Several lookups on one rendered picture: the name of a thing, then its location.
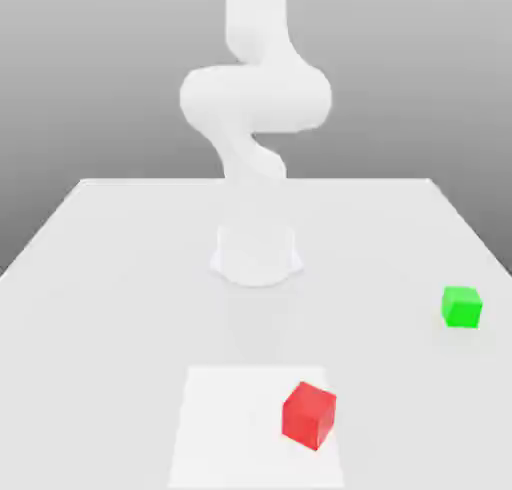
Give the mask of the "small red cube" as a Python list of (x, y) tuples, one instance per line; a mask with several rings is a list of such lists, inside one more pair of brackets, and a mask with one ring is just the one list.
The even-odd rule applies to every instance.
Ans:
[(337, 396), (301, 381), (282, 405), (281, 433), (317, 451), (333, 428)]

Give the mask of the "small green cube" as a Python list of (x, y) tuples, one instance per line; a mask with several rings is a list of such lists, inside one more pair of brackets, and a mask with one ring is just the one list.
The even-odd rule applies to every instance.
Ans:
[(477, 329), (482, 308), (482, 299), (473, 287), (446, 286), (443, 290), (441, 314), (448, 327)]

